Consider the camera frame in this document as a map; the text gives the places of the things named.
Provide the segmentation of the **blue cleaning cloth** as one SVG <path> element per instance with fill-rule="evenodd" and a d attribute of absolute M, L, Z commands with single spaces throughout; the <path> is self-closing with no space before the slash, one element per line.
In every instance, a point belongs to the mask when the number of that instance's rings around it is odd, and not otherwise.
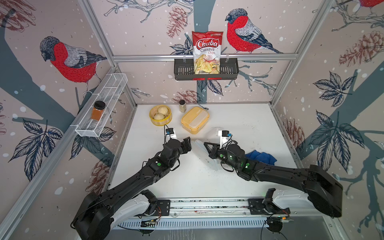
<path fill-rule="evenodd" d="M 259 161 L 272 166 L 274 166 L 277 162 L 277 159 L 272 155 L 265 152 L 258 152 L 257 150 L 253 150 L 252 152 L 246 154 L 246 157 L 252 161 Z"/>

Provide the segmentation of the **clear lunch box lid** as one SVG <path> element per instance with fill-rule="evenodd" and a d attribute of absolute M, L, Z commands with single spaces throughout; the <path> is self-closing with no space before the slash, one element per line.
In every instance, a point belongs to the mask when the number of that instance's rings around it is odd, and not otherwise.
<path fill-rule="evenodd" d="M 217 160 L 211 159 L 209 157 L 209 153 L 204 146 L 204 143 L 200 140 L 192 140 L 191 141 L 192 152 L 196 155 L 196 157 L 203 162 L 207 167 L 209 167 L 213 171 L 218 171 L 220 167 L 220 163 Z"/>

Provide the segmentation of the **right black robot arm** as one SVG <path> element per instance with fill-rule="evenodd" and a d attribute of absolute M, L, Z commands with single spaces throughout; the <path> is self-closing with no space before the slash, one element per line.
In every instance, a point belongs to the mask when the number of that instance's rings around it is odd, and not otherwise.
<path fill-rule="evenodd" d="M 237 144 L 220 147 L 205 142 L 204 147 L 211 159 L 218 159 L 232 167 L 237 175 L 254 182 L 271 182 L 288 186 L 308 194 L 309 201 L 319 212 L 333 217 L 342 216 L 343 186 L 321 167 L 310 165 L 308 169 L 292 169 L 268 165 L 246 157 Z"/>

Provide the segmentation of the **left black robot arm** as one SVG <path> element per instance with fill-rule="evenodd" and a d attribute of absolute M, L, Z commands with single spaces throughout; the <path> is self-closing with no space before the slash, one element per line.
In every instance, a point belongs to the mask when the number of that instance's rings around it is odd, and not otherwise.
<path fill-rule="evenodd" d="M 118 217 L 115 216 L 117 211 L 134 198 L 147 199 L 141 214 L 156 207 L 156 197 L 146 188 L 176 169 L 175 163 L 180 161 L 180 155 L 192 150 L 191 138 L 187 137 L 181 142 L 170 139 L 163 147 L 161 152 L 156 153 L 123 183 L 99 195 L 90 193 L 84 198 L 70 223 L 70 227 L 77 231 L 82 240 L 105 239 L 118 223 Z"/>

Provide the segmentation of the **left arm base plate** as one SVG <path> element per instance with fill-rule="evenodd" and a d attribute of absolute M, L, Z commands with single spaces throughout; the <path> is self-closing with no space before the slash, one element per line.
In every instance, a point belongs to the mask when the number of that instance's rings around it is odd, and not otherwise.
<path fill-rule="evenodd" d="M 157 200 L 155 202 L 151 202 L 149 208 L 141 214 L 141 217 L 159 217 L 159 216 L 169 216 L 171 209 L 171 201 L 170 200 Z"/>

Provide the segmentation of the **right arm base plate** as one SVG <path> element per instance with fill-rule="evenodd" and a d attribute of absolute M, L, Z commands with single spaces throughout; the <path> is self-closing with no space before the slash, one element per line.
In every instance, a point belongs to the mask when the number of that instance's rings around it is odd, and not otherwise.
<path fill-rule="evenodd" d="M 281 209 L 270 199 L 254 198 L 248 199 L 248 209 L 251 215 L 290 215 L 289 208 Z"/>

